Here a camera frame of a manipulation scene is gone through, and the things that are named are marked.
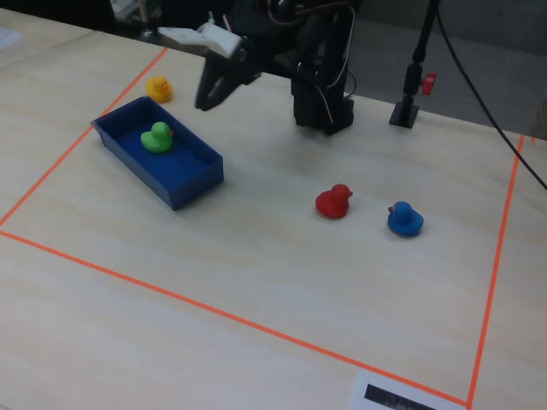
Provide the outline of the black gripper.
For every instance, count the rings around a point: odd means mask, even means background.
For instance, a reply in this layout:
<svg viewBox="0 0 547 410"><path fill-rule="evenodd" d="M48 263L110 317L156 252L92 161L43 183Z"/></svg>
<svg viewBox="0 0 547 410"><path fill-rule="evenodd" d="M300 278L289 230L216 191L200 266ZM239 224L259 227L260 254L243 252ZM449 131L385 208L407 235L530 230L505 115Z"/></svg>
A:
<svg viewBox="0 0 547 410"><path fill-rule="evenodd" d="M256 56L262 72L291 76L288 54L296 47L302 28L294 11L280 14L277 6L232 6L228 25L244 38L244 44ZM241 85L249 85L262 72L246 68L222 68L221 56L207 53L197 88L195 108L209 111L223 103Z"/></svg>

